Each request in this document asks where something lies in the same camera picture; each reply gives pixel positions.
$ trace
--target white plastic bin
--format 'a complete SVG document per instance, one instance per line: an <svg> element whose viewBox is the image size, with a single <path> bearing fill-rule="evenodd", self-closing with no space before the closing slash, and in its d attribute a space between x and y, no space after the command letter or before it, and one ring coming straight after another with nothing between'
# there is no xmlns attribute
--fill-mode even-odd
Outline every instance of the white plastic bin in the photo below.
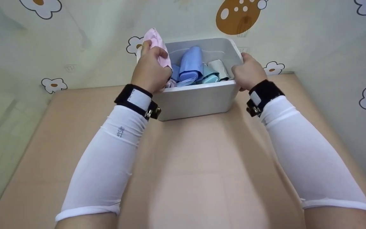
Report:
<svg viewBox="0 0 366 229"><path fill-rule="evenodd" d="M180 65L183 54L193 46L202 49L203 62L222 60L231 78L231 67L242 64L242 57L234 41L227 38L211 38L166 43L172 64ZM240 87L234 80L185 87L166 88L153 96L162 109L160 121L227 112Z"/></svg>

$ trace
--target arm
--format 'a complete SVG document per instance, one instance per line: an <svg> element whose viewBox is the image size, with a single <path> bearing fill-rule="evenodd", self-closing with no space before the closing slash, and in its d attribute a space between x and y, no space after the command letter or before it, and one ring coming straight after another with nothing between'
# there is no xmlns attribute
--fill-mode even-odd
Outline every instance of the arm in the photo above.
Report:
<svg viewBox="0 0 366 229"><path fill-rule="evenodd" d="M266 80L262 66L243 53L235 81L251 90ZM335 149L286 99L266 104L261 121L279 162L302 200L308 229L366 229L366 197Z"/></svg>
<svg viewBox="0 0 366 229"><path fill-rule="evenodd" d="M145 41L131 84L152 94L163 88L172 71L157 59L167 57L159 47ZM148 110L151 97L134 93L131 103ZM148 121L135 111L116 105L84 151L56 216L56 229L116 228L122 194Z"/></svg>

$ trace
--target arm sleeve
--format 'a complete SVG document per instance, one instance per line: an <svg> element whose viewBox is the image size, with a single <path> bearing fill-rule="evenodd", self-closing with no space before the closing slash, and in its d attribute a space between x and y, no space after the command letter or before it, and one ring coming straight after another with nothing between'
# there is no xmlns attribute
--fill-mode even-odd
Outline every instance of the arm sleeve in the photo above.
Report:
<svg viewBox="0 0 366 229"><path fill-rule="evenodd" d="M56 221L105 212L119 214L121 197L147 123L129 108L114 107L77 164Z"/></svg>
<svg viewBox="0 0 366 229"><path fill-rule="evenodd" d="M270 101L261 120L304 209L366 210L366 197L336 150L285 96Z"/></svg>

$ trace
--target pink cloth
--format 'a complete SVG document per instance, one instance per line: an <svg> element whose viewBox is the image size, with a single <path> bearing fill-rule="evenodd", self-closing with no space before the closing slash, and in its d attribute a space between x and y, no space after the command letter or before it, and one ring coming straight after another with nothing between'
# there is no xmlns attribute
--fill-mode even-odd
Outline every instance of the pink cloth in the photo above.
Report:
<svg viewBox="0 0 366 229"><path fill-rule="evenodd" d="M167 52L166 45L163 43L162 38L160 37L159 33L155 28L151 28L145 35L144 35L144 41L151 40L152 45L151 48L158 46L163 48ZM168 66L170 69L172 69L172 62L170 61L170 58L163 58L159 57L158 59L159 64L162 67Z"/></svg>

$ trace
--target beige tabletop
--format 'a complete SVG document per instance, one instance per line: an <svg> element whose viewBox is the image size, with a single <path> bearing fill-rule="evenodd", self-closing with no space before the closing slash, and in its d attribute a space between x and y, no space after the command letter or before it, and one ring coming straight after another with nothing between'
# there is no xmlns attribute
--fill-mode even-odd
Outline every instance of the beige tabletop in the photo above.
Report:
<svg viewBox="0 0 366 229"><path fill-rule="evenodd" d="M271 80L334 146L366 194L365 175L297 77ZM54 228L77 162L121 89L55 94L0 200L0 229ZM227 113L150 121L119 228L304 228L299 200L264 126L245 111L248 98L238 94Z"/></svg>

